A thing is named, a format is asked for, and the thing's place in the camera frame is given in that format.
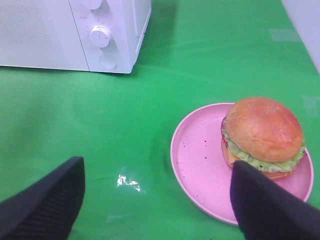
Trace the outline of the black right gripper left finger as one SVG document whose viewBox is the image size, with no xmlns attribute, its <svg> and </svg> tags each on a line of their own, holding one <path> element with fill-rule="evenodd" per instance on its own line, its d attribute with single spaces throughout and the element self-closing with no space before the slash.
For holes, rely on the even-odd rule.
<svg viewBox="0 0 320 240">
<path fill-rule="evenodd" d="M 85 163 L 74 156 L 0 204 L 2 240 L 66 240 L 85 196 Z"/>
</svg>

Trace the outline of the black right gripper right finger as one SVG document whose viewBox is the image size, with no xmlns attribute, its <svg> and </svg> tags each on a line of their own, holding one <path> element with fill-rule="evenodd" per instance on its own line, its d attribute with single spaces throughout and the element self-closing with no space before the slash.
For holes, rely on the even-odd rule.
<svg viewBox="0 0 320 240">
<path fill-rule="evenodd" d="M 247 240 L 318 240 L 320 211 L 244 161 L 233 165 L 231 206 Z"/>
</svg>

